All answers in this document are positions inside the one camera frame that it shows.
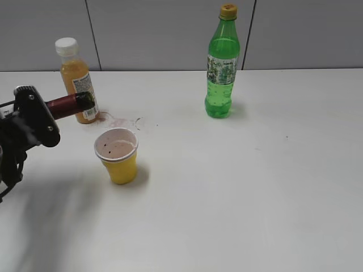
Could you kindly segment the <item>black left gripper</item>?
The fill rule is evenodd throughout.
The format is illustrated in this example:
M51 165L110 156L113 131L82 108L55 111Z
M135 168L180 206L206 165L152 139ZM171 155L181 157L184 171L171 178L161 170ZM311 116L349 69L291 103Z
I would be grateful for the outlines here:
M54 147L60 142L59 128L34 86L14 89L14 110L1 119L1 146L27 151L35 146Z

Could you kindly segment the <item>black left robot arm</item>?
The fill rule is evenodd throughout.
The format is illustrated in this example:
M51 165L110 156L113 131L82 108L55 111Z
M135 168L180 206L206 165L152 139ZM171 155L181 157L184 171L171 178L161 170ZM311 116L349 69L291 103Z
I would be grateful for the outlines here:
M60 142L59 128L49 108L34 86L14 89L13 112L1 118L1 181L9 193L22 178L26 151L43 145L54 147Z

